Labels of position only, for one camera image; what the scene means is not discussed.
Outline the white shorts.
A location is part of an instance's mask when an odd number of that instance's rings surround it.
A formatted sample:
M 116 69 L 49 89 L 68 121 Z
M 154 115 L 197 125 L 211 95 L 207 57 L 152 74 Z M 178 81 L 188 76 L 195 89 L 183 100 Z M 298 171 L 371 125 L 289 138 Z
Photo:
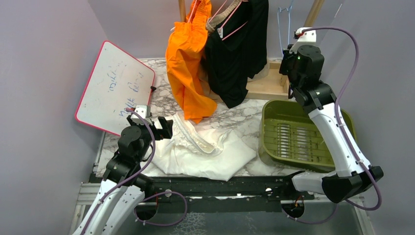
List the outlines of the white shorts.
M 182 113 L 173 122 L 172 138 L 156 141 L 152 163 L 163 173 L 228 181 L 256 152 L 231 129 L 197 130 Z

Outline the blue wire hanger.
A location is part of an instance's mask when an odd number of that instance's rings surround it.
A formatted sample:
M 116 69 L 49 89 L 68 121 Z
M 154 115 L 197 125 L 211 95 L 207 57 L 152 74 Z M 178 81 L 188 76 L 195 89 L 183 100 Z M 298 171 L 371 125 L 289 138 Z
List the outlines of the blue wire hanger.
M 290 33 L 291 33 L 291 12 L 292 12 L 292 8 L 293 8 L 293 4 L 294 4 L 294 0 L 291 0 L 290 5 L 286 8 L 281 8 L 278 7 L 277 9 L 277 26 L 278 26 L 278 38 L 279 38 L 279 46 L 280 46 L 280 51 L 281 51 L 281 55 L 283 55 L 283 44 L 282 44 L 282 38 L 281 38 L 281 23 L 280 23 L 280 15 L 282 14 L 282 12 L 286 11 L 287 12 L 287 17 L 288 17 L 288 25 L 287 25 L 287 43 L 290 44 Z

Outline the olive green plastic basket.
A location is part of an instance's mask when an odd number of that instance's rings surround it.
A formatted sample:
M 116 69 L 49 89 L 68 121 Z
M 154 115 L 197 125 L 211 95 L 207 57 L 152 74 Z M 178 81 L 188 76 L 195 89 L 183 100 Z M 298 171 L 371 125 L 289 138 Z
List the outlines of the olive green plastic basket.
M 314 172 L 359 169 L 338 124 L 355 142 L 353 121 L 334 103 L 304 111 L 297 102 L 270 100 L 262 108 L 258 155 L 263 163 Z

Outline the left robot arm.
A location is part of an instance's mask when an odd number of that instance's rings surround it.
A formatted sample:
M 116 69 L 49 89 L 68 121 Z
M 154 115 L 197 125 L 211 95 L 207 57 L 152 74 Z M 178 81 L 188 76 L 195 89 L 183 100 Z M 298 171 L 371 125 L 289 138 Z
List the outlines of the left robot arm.
M 150 119 L 135 121 L 127 117 L 130 126 L 124 128 L 118 140 L 118 149 L 106 165 L 99 191 L 75 235 L 113 235 L 142 201 L 153 197 L 153 180 L 142 174 L 141 162 L 155 142 L 173 136 L 173 121 L 158 117 L 158 129 Z

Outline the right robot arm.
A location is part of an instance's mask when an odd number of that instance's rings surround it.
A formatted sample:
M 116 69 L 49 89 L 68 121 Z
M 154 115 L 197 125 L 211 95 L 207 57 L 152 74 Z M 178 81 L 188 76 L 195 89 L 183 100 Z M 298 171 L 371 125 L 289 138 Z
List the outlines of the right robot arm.
M 313 45 L 288 45 L 283 50 L 279 72 L 286 75 L 291 96 L 303 108 L 320 132 L 333 159 L 330 173 L 298 173 L 282 186 L 283 195 L 295 199 L 302 191 L 324 194 L 339 203 L 370 188 L 384 176 L 361 152 L 341 114 L 332 88 L 320 80 L 324 57 Z

